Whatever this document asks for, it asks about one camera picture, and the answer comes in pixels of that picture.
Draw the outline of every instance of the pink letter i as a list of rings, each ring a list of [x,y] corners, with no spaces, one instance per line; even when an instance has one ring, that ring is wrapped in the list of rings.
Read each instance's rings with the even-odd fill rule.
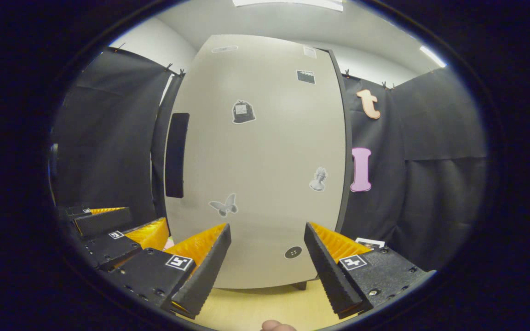
[[[366,148],[353,148],[351,151],[355,160],[355,180],[351,184],[351,191],[369,191],[372,188],[369,182],[369,156],[372,152]]]

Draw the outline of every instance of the black curtain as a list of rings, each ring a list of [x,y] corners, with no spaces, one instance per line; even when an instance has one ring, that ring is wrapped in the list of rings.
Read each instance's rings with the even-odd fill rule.
[[[372,188],[366,192],[349,192],[341,232],[352,239],[390,241],[404,201],[406,175],[396,105],[391,91],[381,85],[354,77],[343,77],[343,80],[353,148],[371,151],[369,182]],[[377,120],[364,113],[361,98],[356,96],[358,91],[365,89],[377,97],[375,109],[381,114]]]
[[[171,119],[173,103],[179,91],[179,86],[185,74],[173,74],[167,92],[158,109],[154,126],[153,142],[151,144],[151,159],[153,162],[153,203],[157,217],[167,217],[165,207],[165,187],[164,187],[164,165],[165,165],[165,144],[167,142],[167,131]]]
[[[441,268],[479,217],[488,194],[488,149],[480,110],[450,69],[395,89],[343,77],[353,147],[372,152],[370,191],[350,193],[341,232],[384,240],[425,270]],[[355,93],[377,97],[370,119]]]
[[[156,218],[150,151],[169,75],[158,63],[110,48],[84,69],[53,127],[57,205],[130,207],[138,224]]]

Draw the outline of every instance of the butterfly sticker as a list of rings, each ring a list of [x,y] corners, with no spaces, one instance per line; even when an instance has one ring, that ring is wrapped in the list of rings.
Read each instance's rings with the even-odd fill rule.
[[[226,199],[225,204],[220,203],[218,201],[210,201],[209,205],[212,206],[212,208],[218,210],[218,214],[220,214],[220,216],[226,217],[229,212],[232,212],[233,214],[236,214],[236,212],[238,212],[238,207],[234,204],[235,198],[236,194],[232,193]]]

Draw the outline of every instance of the ceiling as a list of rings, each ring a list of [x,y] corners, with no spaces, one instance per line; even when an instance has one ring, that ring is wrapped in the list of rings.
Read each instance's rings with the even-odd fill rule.
[[[398,63],[419,75],[436,69],[422,44],[395,25],[350,0],[343,12],[299,4],[235,7],[232,0],[189,0],[158,19],[196,50],[214,34],[261,35],[311,40],[355,48]]]

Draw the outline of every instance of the white card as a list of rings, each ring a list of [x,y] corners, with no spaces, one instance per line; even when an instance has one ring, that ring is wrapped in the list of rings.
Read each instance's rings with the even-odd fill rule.
[[[371,240],[365,238],[357,238],[355,239],[355,242],[360,243],[371,250],[374,250],[376,248],[383,248],[386,245],[385,241]]]
[[[315,59],[316,50],[312,47],[304,46],[304,55]]]
[[[246,114],[247,113],[247,105],[236,105],[234,106],[234,112],[237,114]]]

